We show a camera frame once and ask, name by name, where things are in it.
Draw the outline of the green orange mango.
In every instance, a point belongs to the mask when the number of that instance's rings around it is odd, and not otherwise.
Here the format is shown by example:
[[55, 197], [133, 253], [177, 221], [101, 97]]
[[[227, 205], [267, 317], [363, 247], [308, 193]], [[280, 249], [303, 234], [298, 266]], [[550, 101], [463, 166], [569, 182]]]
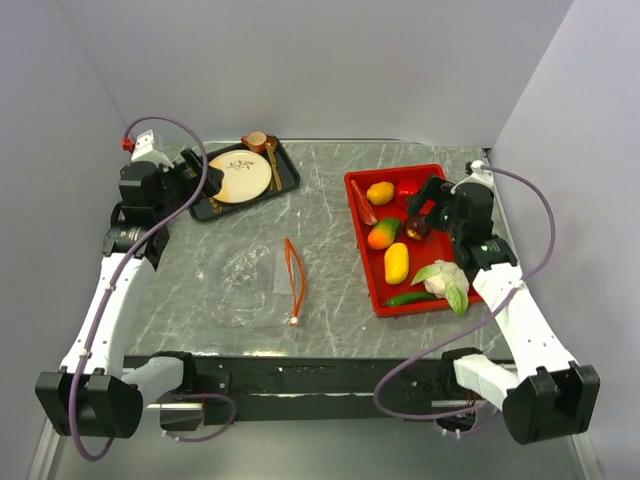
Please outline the green orange mango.
[[385, 250], [394, 243], [401, 228], [402, 222], [399, 219], [395, 217], [384, 218], [370, 231], [367, 245], [374, 250]]

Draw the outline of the watermelon slice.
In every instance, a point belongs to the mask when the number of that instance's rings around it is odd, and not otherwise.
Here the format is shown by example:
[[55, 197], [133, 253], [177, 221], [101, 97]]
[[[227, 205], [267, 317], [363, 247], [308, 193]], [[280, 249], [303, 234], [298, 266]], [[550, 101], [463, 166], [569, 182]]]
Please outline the watermelon slice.
[[368, 226], [375, 226], [378, 222], [371, 204], [369, 203], [366, 195], [359, 188], [354, 180], [350, 181], [352, 193], [354, 195], [354, 202], [357, 215], [362, 223]]

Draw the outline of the red bell pepper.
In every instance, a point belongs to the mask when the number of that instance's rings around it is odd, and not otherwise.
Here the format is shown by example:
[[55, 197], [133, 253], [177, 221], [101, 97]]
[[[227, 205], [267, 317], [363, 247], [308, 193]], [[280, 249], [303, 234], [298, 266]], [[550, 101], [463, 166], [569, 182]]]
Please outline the red bell pepper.
[[401, 179], [395, 187], [395, 205], [398, 208], [406, 210], [408, 208], [408, 200], [415, 195], [421, 186], [413, 178]]

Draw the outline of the clear zip top bag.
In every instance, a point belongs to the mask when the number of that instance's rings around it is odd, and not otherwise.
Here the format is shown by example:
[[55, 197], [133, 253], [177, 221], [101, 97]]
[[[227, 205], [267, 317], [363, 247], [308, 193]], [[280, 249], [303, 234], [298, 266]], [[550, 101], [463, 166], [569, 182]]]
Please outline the clear zip top bag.
[[293, 286], [300, 272], [287, 265], [282, 240], [254, 242], [224, 262], [212, 293], [212, 314], [227, 328], [287, 328], [293, 315]]

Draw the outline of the dark red apple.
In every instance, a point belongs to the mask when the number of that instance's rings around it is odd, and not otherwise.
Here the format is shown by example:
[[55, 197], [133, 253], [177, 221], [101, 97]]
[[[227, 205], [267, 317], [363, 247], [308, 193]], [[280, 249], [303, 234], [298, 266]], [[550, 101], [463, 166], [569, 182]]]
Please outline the dark red apple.
[[428, 238], [432, 227], [425, 215], [411, 215], [403, 223], [403, 233], [412, 241], [421, 242]]

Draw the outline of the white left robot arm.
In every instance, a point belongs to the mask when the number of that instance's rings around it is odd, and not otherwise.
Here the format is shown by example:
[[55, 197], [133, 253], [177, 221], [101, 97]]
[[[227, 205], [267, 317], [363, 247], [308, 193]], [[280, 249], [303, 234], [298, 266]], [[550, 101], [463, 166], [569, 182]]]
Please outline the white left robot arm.
[[35, 394], [62, 436], [129, 438], [143, 410], [165, 395], [184, 402], [198, 390], [195, 360], [158, 352], [124, 371], [128, 335], [170, 235], [168, 223], [188, 200], [220, 190], [223, 175], [191, 149], [171, 167], [149, 160], [119, 172], [120, 200], [103, 240], [101, 271], [89, 310], [71, 349], [54, 372], [40, 373]]

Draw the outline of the white cauliflower with leaves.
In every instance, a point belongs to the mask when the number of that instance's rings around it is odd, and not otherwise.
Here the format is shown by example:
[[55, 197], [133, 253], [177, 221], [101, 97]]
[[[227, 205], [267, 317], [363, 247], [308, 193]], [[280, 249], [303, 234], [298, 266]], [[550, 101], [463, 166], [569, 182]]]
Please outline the white cauliflower with leaves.
[[464, 271], [454, 262], [437, 260], [421, 268], [411, 281], [411, 285], [422, 283], [427, 292], [438, 299], [445, 299], [449, 307], [463, 315], [469, 306], [470, 283]]

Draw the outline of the yellow mango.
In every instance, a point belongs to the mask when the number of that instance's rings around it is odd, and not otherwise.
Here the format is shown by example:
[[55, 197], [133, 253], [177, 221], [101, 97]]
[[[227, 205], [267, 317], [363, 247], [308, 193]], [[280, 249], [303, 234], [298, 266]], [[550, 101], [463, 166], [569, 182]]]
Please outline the yellow mango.
[[402, 283], [409, 273], [409, 250], [401, 242], [390, 245], [384, 253], [384, 278], [388, 285]]

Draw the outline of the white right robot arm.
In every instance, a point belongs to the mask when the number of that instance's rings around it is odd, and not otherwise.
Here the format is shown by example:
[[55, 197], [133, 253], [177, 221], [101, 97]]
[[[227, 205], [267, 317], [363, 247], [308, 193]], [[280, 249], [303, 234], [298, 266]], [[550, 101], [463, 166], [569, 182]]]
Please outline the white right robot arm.
[[458, 268], [493, 315], [516, 369], [473, 350], [445, 353], [437, 375], [449, 398], [473, 391], [496, 407], [521, 445], [588, 430], [600, 389], [591, 365], [579, 365], [551, 330], [526, 286], [509, 244], [493, 232], [493, 175], [473, 173], [458, 184], [431, 176], [408, 201], [412, 216], [427, 202], [424, 221], [446, 233]]

